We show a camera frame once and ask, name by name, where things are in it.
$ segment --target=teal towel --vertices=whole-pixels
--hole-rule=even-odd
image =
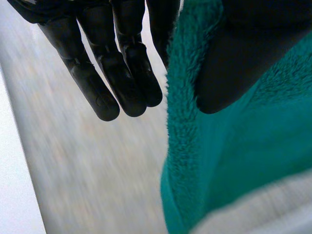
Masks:
[[[169,48],[161,196],[170,234],[187,234],[211,211],[312,167],[312,34],[228,108],[197,109],[193,82],[224,19],[221,0],[186,0]]]

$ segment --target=teal fleece fabric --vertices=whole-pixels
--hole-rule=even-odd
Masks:
[[[170,234],[187,234],[213,210],[312,167],[312,34],[228,108],[197,109],[193,82],[224,19],[221,0],[186,0],[168,50],[161,196]]]

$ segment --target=blurry floor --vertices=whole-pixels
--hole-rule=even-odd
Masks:
[[[165,91],[147,17],[143,41]],[[166,100],[139,118],[121,112],[113,122],[99,120],[54,48],[6,0],[0,63],[47,233],[166,234],[159,195]],[[282,181],[217,213],[196,233],[249,233],[310,203],[311,194],[311,173]]]

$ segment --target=white baseboard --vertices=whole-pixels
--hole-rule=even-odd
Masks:
[[[0,234],[46,234],[1,65]]]

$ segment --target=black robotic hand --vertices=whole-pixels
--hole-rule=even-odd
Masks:
[[[140,116],[147,107],[161,103],[162,91],[141,39],[145,0],[8,1],[27,21],[39,25],[100,119],[111,121],[120,109],[90,62],[77,20],[127,115]],[[147,6],[153,42],[167,66],[166,47],[180,0],[147,0]]]
[[[199,72],[199,109],[214,114],[240,99],[312,30],[312,0],[222,0],[226,20]]]

